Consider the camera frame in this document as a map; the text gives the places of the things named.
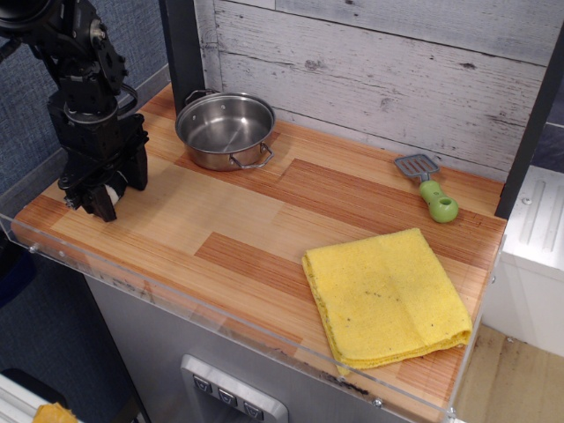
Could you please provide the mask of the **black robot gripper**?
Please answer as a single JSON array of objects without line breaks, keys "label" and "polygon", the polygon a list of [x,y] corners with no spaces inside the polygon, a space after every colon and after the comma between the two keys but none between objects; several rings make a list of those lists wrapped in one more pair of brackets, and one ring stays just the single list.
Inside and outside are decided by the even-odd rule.
[{"label": "black robot gripper", "polygon": [[116,220],[117,193],[104,185],[116,172],[122,172],[128,185],[144,190],[148,183],[141,114],[117,116],[117,103],[105,115],[81,114],[68,109],[63,94],[53,94],[48,111],[67,161],[58,178],[64,202],[71,209],[82,208],[105,222]]}]

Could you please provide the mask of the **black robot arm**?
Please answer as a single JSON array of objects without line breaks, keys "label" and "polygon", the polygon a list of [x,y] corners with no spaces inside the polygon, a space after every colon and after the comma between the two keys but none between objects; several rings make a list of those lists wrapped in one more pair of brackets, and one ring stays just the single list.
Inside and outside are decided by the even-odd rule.
[{"label": "black robot arm", "polygon": [[107,27],[88,1],[3,1],[1,35],[2,58],[26,44],[56,83],[48,112],[67,153],[58,180],[65,203],[114,221],[125,190],[147,185],[148,134]]}]

